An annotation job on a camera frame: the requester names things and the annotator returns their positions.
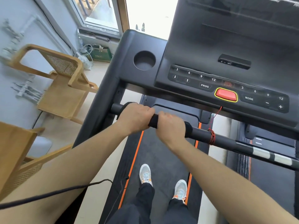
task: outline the chair seat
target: chair seat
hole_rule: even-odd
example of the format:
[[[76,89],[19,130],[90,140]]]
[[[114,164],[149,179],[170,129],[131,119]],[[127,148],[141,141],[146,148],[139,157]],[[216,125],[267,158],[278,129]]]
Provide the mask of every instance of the chair seat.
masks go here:
[[[40,99],[37,108],[67,119],[76,116],[88,91],[69,87],[69,80],[67,76],[57,75]]]

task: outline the black handlebar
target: black handlebar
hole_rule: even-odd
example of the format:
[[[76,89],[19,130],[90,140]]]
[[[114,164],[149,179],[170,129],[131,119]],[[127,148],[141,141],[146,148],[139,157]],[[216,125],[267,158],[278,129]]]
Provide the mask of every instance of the black handlebar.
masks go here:
[[[113,104],[111,107],[110,112],[114,115],[120,115],[122,110],[130,102],[126,103],[125,105],[121,104]],[[157,128],[158,126],[158,115],[154,114],[151,118],[149,125],[150,127]],[[186,133],[185,137],[191,138],[197,141],[201,141],[204,143],[209,144],[211,140],[211,132],[202,130],[199,128],[192,127],[190,123],[185,122],[186,126]],[[290,156],[286,156],[280,153],[275,153],[271,150],[267,150],[260,147],[254,147],[252,145],[247,145],[242,142],[236,141],[234,139],[227,138],[222,135],[215,135],[215,141],[213,143],[214,146],[233,151],[236,153],[240,153],[243,155],[250,156],[252,158],[256,158],[268,163],[272,163],[274,165],[278,165],[287,169],[291,170],[299,170],[299,160]]]

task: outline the red knotted string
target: red knotted string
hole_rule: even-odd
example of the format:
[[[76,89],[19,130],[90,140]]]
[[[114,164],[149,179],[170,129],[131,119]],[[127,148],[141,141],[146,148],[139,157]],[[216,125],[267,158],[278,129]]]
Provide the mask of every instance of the red knotted string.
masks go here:
[[[222,106],[220,107],[218,112],[215,114],[215,116],[217,116],[217,114],[221,111],[221,109],[222,109]],[[213,145],[215,143],[215,140],[216,140],[215,132],[211,129],[211,123],[214,121],[215,116],[213,116],[213,118],[211,119],[209,129],[207,130],[207,131],[211,131],[211,139],[210,139],[210,142],[209,142],[210,145]]]

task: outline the person's right arm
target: person's right arm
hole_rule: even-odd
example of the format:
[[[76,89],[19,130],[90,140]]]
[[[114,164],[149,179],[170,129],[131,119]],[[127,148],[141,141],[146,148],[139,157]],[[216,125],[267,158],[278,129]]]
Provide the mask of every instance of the person's right arm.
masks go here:
[[[187,166],[230,224],[299,223],[253,183],[192,146],[185,139],[185,123],[181,118],[160,112],[157,135]]]

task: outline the hand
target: hand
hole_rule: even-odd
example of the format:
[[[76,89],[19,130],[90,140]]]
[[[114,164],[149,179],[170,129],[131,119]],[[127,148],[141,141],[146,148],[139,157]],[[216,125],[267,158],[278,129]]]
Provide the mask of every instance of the hand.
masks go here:
[[[175,115],[159,112],[157,136],[172,150],[175,145],[185,140],[185,123]]]
[[[148,129],[148,124],[154,113],[154,108],[131,103],[122,111],[116,123],[125,135],[128,136],[132,133]]]

